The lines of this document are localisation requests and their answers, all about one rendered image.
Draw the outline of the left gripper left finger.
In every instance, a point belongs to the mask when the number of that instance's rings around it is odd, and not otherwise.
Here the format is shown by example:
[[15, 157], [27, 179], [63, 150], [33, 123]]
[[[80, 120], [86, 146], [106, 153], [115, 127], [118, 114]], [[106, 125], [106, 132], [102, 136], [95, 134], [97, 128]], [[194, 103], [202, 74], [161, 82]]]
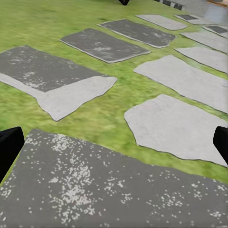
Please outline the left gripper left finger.
[[20, 154], [25, 143], [24, 138], [21, 127], [0, 132], [0, 184]]

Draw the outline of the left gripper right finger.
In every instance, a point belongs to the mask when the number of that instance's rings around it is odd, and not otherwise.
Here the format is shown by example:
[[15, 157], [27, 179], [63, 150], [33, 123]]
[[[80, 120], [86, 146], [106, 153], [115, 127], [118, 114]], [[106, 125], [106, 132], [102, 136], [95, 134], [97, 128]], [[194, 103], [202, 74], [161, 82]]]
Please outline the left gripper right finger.
[[216, 128], [213, 144], [228, 164], [228, 127], [218, 126]]

